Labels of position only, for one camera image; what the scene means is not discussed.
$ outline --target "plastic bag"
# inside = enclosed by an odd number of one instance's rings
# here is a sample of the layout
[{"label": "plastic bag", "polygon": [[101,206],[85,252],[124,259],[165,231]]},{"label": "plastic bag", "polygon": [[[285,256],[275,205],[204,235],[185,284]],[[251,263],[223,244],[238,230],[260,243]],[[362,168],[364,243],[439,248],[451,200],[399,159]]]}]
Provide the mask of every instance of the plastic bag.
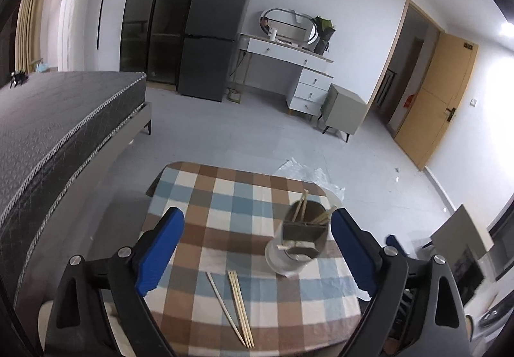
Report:
[{"label": "plastic bag", "polygon": [[340,188],[339,186],[332,184],[326,173],[321,168],[312,170],[312,168],[304,166],[303,164],[298,163],[294,158],[291,158],[291,160],[286,161],[279,167],[275,172],[275,176],[315,183],[322,189],[330,190],[336,195],[341,203],[343,202],[344,188]]},{"label": "plastic bag", "polygon": [[47,63],[38,63],[38,65],[35,67],[36,73],[44,73],[48,70],[48,64]]}]

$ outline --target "gray refrigerator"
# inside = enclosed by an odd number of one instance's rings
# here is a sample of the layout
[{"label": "gray refrigerator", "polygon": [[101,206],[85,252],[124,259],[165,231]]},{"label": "gray refrigerator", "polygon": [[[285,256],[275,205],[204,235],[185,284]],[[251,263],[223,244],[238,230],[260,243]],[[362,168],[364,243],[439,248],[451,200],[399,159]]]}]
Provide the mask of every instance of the gray refrigerator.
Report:
[{"label": "gray refrigerator", "polygon": [[192,0],[178,92],[222,101],[249,0]]}]

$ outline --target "white vanity desk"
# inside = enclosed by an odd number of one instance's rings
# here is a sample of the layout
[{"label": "white vanity desk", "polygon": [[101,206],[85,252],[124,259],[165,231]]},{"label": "white vanity desk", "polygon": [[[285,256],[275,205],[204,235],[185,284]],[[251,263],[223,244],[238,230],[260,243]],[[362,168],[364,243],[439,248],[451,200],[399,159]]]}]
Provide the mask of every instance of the white vanity desk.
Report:
[{"label": "white vanity desk", "polygon": [[311,51],[292,47],[266,37],[241,34],[239,48],[248,53],[284,60],[303,67],[287,94],[290,110],[318,116],[333,77],[324,73],[332,60]]}]

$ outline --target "beige curtain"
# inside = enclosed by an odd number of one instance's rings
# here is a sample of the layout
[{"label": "beige curtain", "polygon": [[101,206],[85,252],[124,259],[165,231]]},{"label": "beige curtain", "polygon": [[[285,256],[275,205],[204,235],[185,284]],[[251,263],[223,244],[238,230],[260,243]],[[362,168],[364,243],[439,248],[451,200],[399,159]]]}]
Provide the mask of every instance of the beige curtain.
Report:
[{"label": "beige curtain", "polygon": [[18,10],[14,51],[15,69],[32,73],[41,58],[40,35],[43,0],[22,0]]}]

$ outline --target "chopstick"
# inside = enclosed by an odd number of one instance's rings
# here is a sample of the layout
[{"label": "chopstick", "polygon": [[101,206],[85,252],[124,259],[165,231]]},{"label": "chopstick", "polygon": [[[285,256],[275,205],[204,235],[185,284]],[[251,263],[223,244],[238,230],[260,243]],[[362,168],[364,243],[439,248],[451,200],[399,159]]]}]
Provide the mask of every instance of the chopstick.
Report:
[{"label": "chopstick", "polygon": [[336,206],[331,207],[328,211],[325,211],[315,217],[312,221],[310,221],[311,224],[324,224],[328,221],[330,221],[330,217],[334,213],[334,211],[337,209]]},{"label": "chopstick", "polygon": [[230,323],[230,326],[232,327],[232,329],[234,330],[235,334],[237,335],[237,338],[239,338],[239,340],[242,342],[242,344],[244,346],[247,346],[245,341],[241,337],[241,334],[239,333],[237,327],[235,326],[234,321],[232,320],[232,317],[228,313],[227,308],[225,307],[225,304],[223,303],[222,297],[219,295],[218,289],[216,288],[216,285],[214,284],[214,280],[212,280],[212,276],[211,276],[211,274],[209,272],[207,272],[207,279],[209,279],[209,282],[211,283],[212,289],[214,290],[214,294],[218,298],[218,302],[221,305],[221,307],[223,309],[223,312],[225,313],[225,316],[227,317],[228,322]]},{"label": "chopstick", "polygon": [[243,298],[241,297],[241,291],[237,289],[237,275],[234,275],[233,271],[228,272],[228,278],[230,280],[230,286],[232,287],[232,295],[234,296],[234,304],[237,310],[237,316],[239,318],[239,322],[241,324],[241,331],[243,332],[243,336],[245,337],[246,346],[248,348],[252,348],[252,342],[250,340],[248,319],[246,318],[246,311],[244,309]]},{"label": "chopstick", "polygon": [[302,193],[302,196],[300,198],[300,200],[298,201],[298,203],[296,204],[296,210],[295,210],[295,214],[292,216],[292,220],[291,222],[295,222],[296,221],[296,216],[298,215],[298,213],[300,212],[300,207],[302,206],[302,203],[303,203],[303,193]]},{"label": "chopstick", "polygon": [[243,308],[243,316],[245,317],[246,328],[248,330],[248,336],[250,337],[250,342],[252,344],[252,348],[255,348],[255,344],[253,342],[252,330],[250,328],[250,322],[248,321],[248,314],[246,313],[246,309],[245,309],[245,302],[243,301],[243,295],[241,295],[241,287],[239,286],[239,278],[237,277],[237,273],[235,270],[232,271],[232,274],[234,275],[234,280],[235,280],[235,284],[237,286],[237,291],[238,291],[239,297],[241,299],[241,305]]},{"label": "chopstick", "polygon": [[302,204],[302,213],[300,214],[300,221],[303,221],[303,216],[305,215],[305,208],[307,207],[307,196],[309,196],[309,191],[303,191],[303,204]]}]

